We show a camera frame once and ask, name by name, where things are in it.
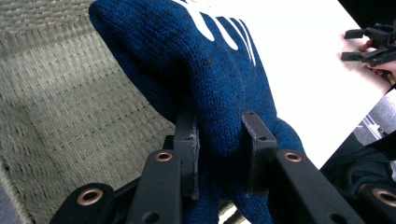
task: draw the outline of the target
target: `black metal bracket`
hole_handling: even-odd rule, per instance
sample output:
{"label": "black metal bracket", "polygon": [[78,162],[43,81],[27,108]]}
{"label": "black metal bracket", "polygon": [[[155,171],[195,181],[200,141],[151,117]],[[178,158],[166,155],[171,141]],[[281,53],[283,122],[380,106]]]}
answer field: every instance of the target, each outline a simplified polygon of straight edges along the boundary
{"label": "black metal bracket", "polygon": [[396,60],[396,21],[393,26],[376,24],[366,29],[348,30],[345,39],[363,38],[366,35],[373,40],[371,52],[343,52],[342,61],[358,61],[368,63],[372,67]]}
{"label": "black metal bracket", "polygon": [[[280,150],[256,113],[245,110],[242,123],[251,148],[247,192],[268,195],[275,224],[396,224],[396,189],[366,184],[352,206],[304,154]],[[175,136],[148,155],[139,178],[116,191],[96,183],[76,189],[50,223],[181,223],[182,197],[199,197],[198,154],[194,117],[181,113]]]}

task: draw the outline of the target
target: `white logo print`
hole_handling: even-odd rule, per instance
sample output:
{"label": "white logo print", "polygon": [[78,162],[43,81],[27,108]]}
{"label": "white logo print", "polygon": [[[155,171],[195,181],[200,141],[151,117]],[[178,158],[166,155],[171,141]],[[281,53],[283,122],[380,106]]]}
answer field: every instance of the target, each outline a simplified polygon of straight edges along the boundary
{"label": "white logo print", "polygon": [[[236,43],[233,41],[233,39],[230,37],[230,35],[225,30],[225,28],[221,25],[221,23],[217,19],[217,17],[223,17],[223,16],[221,16],[217,11],[215,11],[214,8],[212,8],[208,5],[204,5],[201,2],[195,1],[195,0],[186,0],[186,2],[183,2],[181,0],[173,0],[173,1],[187,9],[187,11],[191,15],[192,20],[195,23],[195,26],[197,27],[197,29],[201,32],[201,34],[204,37],[206,37],[210,41],[215,41],[215,37],[213,36],[212,32],[210,32],[209,28],[207,27],[201,13],[206,14],[215,22],[215,24],[219,28],[219,31],[220,31],[222,37],[224,38],[224,40],[228,44],[228,46],[230,46],[230,48],[232,48],[234,50],[238,50],[238,46],[236,45]],[[239,34],[239,36],[241,36],[241,38],[244,41],[245,46],[247,48],[247,53],[248,53],[249,59],[251,61],[253,61],[254,65],[256,65],[256,60],[254,58],[253,49],[251,47],[250,39],[248,38],[248,31],[245,28],[245,25],[241,22],[241,20],[236,20],[239,23],[239,25],[242,27],[243,32],[245,33],[245,35],[242,35],[241,31],[238,29],[238,27],[236,27],[235,23],[231,20],[231,18],[229,18],[229,17],[223,17],[223,18],[226,19],[231,24],[231,26],[235,29],[235,31]]]}

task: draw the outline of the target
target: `glove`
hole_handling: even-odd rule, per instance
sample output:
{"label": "glove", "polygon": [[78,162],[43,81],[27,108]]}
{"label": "glove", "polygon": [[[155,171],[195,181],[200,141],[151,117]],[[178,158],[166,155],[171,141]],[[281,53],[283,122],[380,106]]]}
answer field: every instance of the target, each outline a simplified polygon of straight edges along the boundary
{"label": "glove", "polygon": [[189,111],[200,129],[197,201],[183,222],[218,223],[219,200],[232,200],[252,223],[271,223],[266,198],[248,196],[242,112],[256,112],[280,148],[303,152],[297,133],[276,116],[259,54],[240,20],[191,0],[98,0],[90,19],[126,76],[166,119]]}

